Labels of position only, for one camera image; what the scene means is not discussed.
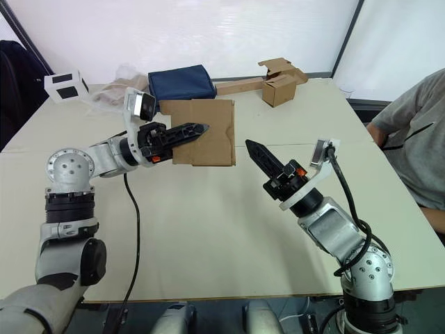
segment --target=cardboard box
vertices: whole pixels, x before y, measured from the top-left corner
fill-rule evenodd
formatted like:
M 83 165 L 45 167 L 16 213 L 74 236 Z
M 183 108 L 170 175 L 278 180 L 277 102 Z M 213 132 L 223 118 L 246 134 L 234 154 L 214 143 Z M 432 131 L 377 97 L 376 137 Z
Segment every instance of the cardboard box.
M 268 61 L 260 61 L 258 65 L 265 65 L 268 68 L 266 79 L 278 77 L 283 74 L 291 75 L 296 78 L 298 85 L 307 82 L 307 75 L 292 65 L 292 63 L 284 58 L 269 59 Z
M 89 93 L 88 86 L 79 71 L 47 75 L 44 89 L 56 103 L 78 100 Z
M 258 77 L 258 78 L 217 83 L 215 85 L 216 94 L 227 95 L 227 94 L 247 92 L 249 90 L 262 89 L 263 81 L 264 81 L 263 78 Z
M 263 100 L 271 106 L 279 106 L 295 96 L 297 79 L 288 74 L 266 80 L 263 83 Z
M 163 100 L 161 113 L 171 115 L 172 127 L 196 122 L 210 128 L 196 141 L 173 148 L 174 164 L 235 165 L 234 102 L 232 100 Z

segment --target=navy blue pouch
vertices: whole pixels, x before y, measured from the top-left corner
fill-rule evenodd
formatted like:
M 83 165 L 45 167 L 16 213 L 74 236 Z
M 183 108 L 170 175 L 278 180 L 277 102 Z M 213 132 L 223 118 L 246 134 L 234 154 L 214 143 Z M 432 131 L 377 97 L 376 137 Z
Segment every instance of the navy blue pouch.
M 202 65 L 148 74 L 149 89 L 161 100 L 214 99 L 215 86 Z

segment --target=white table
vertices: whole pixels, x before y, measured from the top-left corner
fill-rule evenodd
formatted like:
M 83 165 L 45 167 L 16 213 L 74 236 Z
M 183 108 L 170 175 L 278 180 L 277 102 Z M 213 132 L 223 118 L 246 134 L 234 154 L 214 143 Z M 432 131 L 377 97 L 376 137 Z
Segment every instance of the white table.
M 326 88 L 332 90 L 327 96 L 335 96 L 336 88 L 330 82 L 311 80 L 307 90 L 312 86 L 314 90 L 330 87 Z M 302 89 L 299 93 L 295 103 L 307 98 Z M 257 121 L 246 127 L 240 115 L 251 111 L 240 105 L 249 105 L 247 96 L 253 104 L 258 98 L 252 92 L 230 96 L 236 100 L 236 166 L 173 166 L 166 162 L 129 174 L 142 216 L 141 263 L 132 300 L 341 293 L 339 279 L 332 275 L 337 263 L 315 247 L 297 226 L 295 216 L 282 212 L 279 203 L 262 189 L 266 176 L 243 146 L 244 138 L 266 142 L 283 162 L 295 158 L 307 166 L 314 145 L 306 144 L 302 138 L 306 136 L 308 142 L 314 142 L 320 128 L 317 125 L 308 131 L 310 123 L 302 122 L 307 131 L 289 135 L 277 132 L 276 124 L 276 133 L 257 138 L 252 134 L 261 136 L 262 132 L 253 127 L 266 125 L 261 114 L 281 111 L 262 109 Z M 395 289 L 445 285 L 445 268 L 439 265 L 445 263 L 444 247 L 383 153 L 368 140 L 366 130 L 362 132 L 356 116 L 350 109 L 343 109 L 343 102 L 336 101 L 333 98 L 331 103 L 326 102 L 330 112 L 340 114 L 331 118 L 330 128 L 336 133 L 327 135 L 336 134 L 342 140 L 339 163 L 359 216 L 371 224 L 393 254 Z M 66 109 L 61 107 L 45 102 L 0 154 L 0 298 L 34 283 L 39 229 L 45 221 L 43 196 L 48 180 L 43 169 L 47 157 L 64 145 L 81 148 L 123 128 L 120 117 L 115 115 L 85 116 L 78 102 L 67 104 Z M 293 102 L 289 102 L 289 109 L 293 109 Z M 349 125 L 356 124 L 355 132 L 351 133 L 340 121 L 334 122 L 341 119 L 349 119 Z M 71 127 L 66 122 L 56 126 L 56 120 L 69 120 Z M 157 120 L 166 121 L 167 116 Z M 281 126 L 287 126 L 284 119 L 281 122 Z M 49 123 L 54 125 L 53 134 L 58 141 L 51 140 L 50 134 L 38 135 L 42 124 Z M 275 141 L 275 135 L 281 136 L 282 142 Z M 300 135 L 298 140 L 302 143 L 292 145 L 297 140 L 295 136 Z M 86 299 L 119 301 L 128 288 L 134 266 L 134 208 L 122 177 L 94 179 L 92 184 L 97 194 L 95 216 L 101 223 L 97 237 L 107 245 L 108 261 L 107 274 L 87 291 Z M 318 189 L 347 209 L 334 175 Z

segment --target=person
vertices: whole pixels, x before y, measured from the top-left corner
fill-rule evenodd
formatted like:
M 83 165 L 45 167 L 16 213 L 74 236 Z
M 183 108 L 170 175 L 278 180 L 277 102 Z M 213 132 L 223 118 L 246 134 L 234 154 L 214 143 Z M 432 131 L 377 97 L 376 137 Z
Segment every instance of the person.
M 366 128 L 444 242 L 445 68 L 402 94 Z

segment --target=gray t-shirt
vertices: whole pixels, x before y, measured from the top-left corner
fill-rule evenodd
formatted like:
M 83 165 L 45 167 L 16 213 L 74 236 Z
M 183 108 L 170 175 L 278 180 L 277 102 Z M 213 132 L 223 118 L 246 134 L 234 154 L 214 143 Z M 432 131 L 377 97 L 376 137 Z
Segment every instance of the gray t-shirt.
M 392 134 L 382 150 L 414 199 L 445 210 L 445 69 L 409 89 L 372 123 Z

